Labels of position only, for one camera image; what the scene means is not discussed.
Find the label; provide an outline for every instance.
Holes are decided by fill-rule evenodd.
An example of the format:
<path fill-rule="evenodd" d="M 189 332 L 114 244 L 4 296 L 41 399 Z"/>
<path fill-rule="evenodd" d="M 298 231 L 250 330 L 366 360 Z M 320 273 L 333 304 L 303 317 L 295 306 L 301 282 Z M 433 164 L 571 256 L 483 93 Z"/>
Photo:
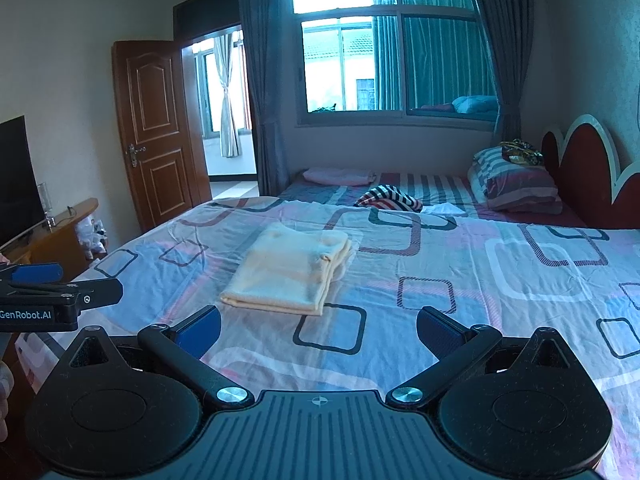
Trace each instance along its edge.
<path fill-rule="evenodd" d="M 11 309 L 11 310 L 0 310 L 0 322 L 3 321 L 14 321 L 14 322 L 39 322 L 39 321 L 52 321 L 53 320 L 53 311 L 52 310 L 20 310 L 20 309 Z"/>

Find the cream towel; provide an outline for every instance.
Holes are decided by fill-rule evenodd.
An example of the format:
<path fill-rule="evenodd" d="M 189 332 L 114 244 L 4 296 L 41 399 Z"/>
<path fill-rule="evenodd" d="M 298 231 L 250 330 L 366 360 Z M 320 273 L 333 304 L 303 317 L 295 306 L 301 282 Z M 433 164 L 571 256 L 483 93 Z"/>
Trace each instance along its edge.
<path fill-rule="evenodd" d="M 220 299 L 243 308 L 321 316 L 334 272 L 350 248 L 340 231 L 301 233 L 272 224 L 249 248 Z"/>

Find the gray curtain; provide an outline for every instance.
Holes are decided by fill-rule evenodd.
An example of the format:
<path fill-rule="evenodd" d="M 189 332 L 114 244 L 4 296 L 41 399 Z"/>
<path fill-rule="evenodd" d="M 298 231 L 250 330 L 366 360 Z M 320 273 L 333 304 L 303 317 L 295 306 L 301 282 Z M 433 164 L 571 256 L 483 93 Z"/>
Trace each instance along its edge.
<path fill-rule="evenodd" d="M 376 5 L 394 4 L 396 0 L 373 0 Z M 398 19 L 395 16 L 373 17 L 373 56 L 376 64 L 376 108 L 400 109 L 400 66 L 398 54 Z"/>
<path fill-rule="evenodd" d="M 289 182 L 280 133 L 282 0 L 239 0 L 247 77 L 255 115 L 254 145 L 260 194 L 277 196 Z"/>
<path fill-rule="evenodd" d="M 494 142 L 520 136 L 520 100 L 533 43 L 533 0 L 476 0 L 492 54 L 500 115 Z"/>
<path fill-rule="evenodd" d="M 408 5 L 474 9 L 473 0 L 403 0 Z M 405 18 L 409 108 L 452 102 L 465 95 L 495 95 L 486 42 L 465 20 Z"/>
<path fill-rule="evenodd" d="M 213 54 L 216 59 L 218 77 L 223 90 L 222 116 L 220 117 L 220 152 L 226 158 L 241 155 L 240 139 L 229 98 L 229 84 L 231 83 L 231 53 L 234 40 L 231 34 L 214 38 Z"/>

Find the window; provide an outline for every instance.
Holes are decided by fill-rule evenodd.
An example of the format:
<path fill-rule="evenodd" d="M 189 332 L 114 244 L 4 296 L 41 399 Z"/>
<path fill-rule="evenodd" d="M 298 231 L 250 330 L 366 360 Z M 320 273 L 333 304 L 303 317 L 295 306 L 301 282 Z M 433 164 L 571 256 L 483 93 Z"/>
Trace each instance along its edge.
<path fill-rule="evenodd" d="M 364 110 L 495 121 L 497 100 L 467 114 L 453 104 L 495 97 L 474 0 L 293 0 L 293 11 L 303 122 Z"/>
<path fill-rule="evenodd" d="M 234 42 L 231 53 L 231 80 L 229 82 L 229 99 L 236 129 L 240 133 L 250 130 L 251 115 L 249 109 L 249 94 L 246 81 L 246 61 L 242 30 L 232 32 Z M 222 98 L 224 90 L 214 54 L 213 37 L 207 38 L 193 45 L 198 69 L 198 97 L 202 115 L 202 132 L 205 139 L 220 136 L 222 122 Z"/>

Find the door handle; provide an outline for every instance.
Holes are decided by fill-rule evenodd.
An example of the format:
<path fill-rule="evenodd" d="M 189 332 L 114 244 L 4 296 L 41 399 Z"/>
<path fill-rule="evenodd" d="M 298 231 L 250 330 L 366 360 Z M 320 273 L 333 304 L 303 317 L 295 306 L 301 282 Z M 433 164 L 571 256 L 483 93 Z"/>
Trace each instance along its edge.
<path fill-rule="evenodd" d="M 131 165 L 134 168 L 138 167 L 138 154 L 142 152 L 146 152 L 146 146 L 142 146 L 141 148 L 136 149 L 133 144 L 129 145 L 129 158 L 131 159 Z"/>

